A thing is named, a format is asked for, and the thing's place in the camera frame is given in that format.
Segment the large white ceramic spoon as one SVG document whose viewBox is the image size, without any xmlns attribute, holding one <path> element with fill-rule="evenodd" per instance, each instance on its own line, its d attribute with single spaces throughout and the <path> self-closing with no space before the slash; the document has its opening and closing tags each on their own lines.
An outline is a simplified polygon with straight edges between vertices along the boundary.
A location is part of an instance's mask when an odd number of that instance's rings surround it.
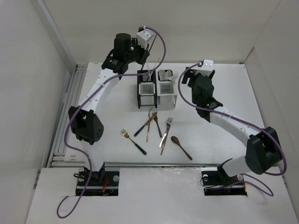
<svg viewBox="0 0 299 224">
<path fill-rule="evenodd" d="M 166 79 L 167 72 L 165 70 L 158 71 L 160 81 L 164 81 Z"/>
</svg>

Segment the black chopstick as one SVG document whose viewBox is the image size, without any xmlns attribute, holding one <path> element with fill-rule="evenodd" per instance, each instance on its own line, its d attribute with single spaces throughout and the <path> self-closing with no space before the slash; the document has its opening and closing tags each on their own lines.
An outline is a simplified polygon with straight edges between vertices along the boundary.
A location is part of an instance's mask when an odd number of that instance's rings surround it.
<svg viewBox="0 0 299 224">
<path fill-rule="evenodd" d="M 155 35 L 155 37 L 154 37 L 154 39 L 153 39 L 153 41 L 152 41 L 152 43 L 151 43 L 149 49 L 147 50 L 148 55 L 147 55 L 146 60 L 148 60 L 148 57 L 150 56 L 150 52 L 151 52 L 151 50 L 152 50 L 152 48 L 153 48 L 153 45 L 154 45 L 154 43 L 155 43 L 155 41 L 156 41 L 156 38 L 157 38 L 157 34 Z"/>
</svg>

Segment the small white ceramic spoon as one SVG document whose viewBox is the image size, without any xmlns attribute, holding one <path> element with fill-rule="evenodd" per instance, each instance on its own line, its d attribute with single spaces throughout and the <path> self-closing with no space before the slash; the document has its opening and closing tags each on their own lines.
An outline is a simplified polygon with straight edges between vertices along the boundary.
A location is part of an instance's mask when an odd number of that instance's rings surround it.
<svg viewBox="0 0 299 224">
<path fill-rule="evenodd" d="M 172 73 L 172 71 L 171 70 L 167 70 L 165 72 L 165 80 L 172 81 L 172 79 L 173 79 L 173 73 Z"/>
</svg>

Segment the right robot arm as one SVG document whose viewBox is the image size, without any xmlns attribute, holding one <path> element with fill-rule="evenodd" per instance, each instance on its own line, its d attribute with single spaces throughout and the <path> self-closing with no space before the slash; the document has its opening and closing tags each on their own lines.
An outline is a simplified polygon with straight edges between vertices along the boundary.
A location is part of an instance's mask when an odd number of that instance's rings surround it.
<svg viewBox="0 0 299 224">
<path fill-rule="evenodd" d="M 204 174 L 212 185 L 230 184 L 238 175 L 253 172 L 257 175 L 268 170 L 285 156 L 279 143 L 277 132 L 272 127 L 260 128 L 240 119 L 213 97 L 212 78 L 215 71 L 186 68 L 180 77 L 180 83 L 191 88 L 193 106 L 197 114 L 207 122 L 221 127 L 236 137 L 246 151 L 239 158 L 231 158 L 218 165 L 211 174 Z"/>
</svg>

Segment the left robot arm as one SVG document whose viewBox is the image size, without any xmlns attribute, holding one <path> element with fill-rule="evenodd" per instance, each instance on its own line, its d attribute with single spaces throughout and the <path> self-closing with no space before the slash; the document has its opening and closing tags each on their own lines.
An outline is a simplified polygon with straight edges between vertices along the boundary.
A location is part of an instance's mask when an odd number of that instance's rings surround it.
<svg viewBox="0 0 299 224">
<path fill-rule="evenodd" d="M 114 86 L 128 70 L 130 63 L 145 64 L 149 53 L 149 42 L 153 33 L 148 29 L 139 31 L 133 38 L 119 33 L 114 39 L 114 47 L 102 64 L 99 76 L 85 99 L 76 107 L 70 107 L 69 127 L 76 139 L 82 142 L 82 152 L 87 156 L 87 166 L 81 175 L 94 185 L 103 183 L 104 162 L 100 157 L 98 141 L 104 133 L 99 119 L 100 110 Z"/>
</svg>

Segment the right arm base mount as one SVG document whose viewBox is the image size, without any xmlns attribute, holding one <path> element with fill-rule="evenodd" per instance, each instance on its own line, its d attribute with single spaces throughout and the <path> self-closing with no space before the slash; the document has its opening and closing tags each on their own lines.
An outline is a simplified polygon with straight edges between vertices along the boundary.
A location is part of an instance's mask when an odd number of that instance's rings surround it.
<svg viewBox="0 0 299 224">
<path fill-rule="evenodd" d="M 243 175 L 229 177 L 218 171 L 203 171 L 200 184 L 204 196 L 247 196 Z"/>
</svg>

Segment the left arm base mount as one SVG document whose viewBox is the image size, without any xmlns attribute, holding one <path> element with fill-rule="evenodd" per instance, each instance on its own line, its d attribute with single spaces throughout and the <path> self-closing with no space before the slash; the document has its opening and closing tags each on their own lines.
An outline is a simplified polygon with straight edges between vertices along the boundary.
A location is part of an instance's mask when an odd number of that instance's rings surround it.
<svg viewBox="0 0 299 224">
<path fill-rule="evenodd" d="M 84 186 L 86 184 L 88 174 L 85 171 L 79 171 L 73 175 L 77 178 L 76 196 L 80 196 Z M 118 196 L 119 194 L 119 170 L 106 170 L 100 181 L 97 181 L 94 177 L 91 178 L 88 183 L 83 196 Z"/>
</svg>

